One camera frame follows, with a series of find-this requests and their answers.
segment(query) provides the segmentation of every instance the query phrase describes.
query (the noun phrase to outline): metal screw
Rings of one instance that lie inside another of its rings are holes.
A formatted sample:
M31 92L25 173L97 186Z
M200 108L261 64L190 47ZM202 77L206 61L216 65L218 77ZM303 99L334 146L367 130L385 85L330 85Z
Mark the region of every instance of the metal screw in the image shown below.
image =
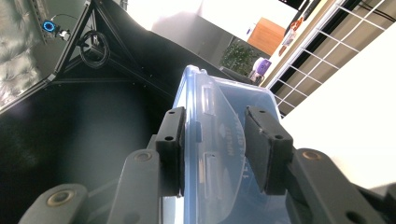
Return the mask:
M136 161L148 161L148 160L151 159L151 157L152 157L152 156L151 156L151 153L148 153L148 152L141 152L141 153L135 155L135 156L134 156L134 159L135 159Z
M47 205L50 207L56 207L68 203L71 201L74 196L75 192L71 189L63 189L56 193L53 193L49 199L47 200Z
M317 152L314 152L314 151L305 151L305 152L303 152L303 156L306 159L309 159L311 161L321 160L321 156Z

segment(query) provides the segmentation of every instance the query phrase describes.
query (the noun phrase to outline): plastic container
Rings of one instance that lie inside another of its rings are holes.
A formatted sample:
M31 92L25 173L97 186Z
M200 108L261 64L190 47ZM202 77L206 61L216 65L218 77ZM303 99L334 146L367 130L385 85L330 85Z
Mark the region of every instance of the plastic container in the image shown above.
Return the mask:
M186 67L174 107L186 108L184 223L290 223L285 197L260 194L245 158L245 109L279 118L266 89Z

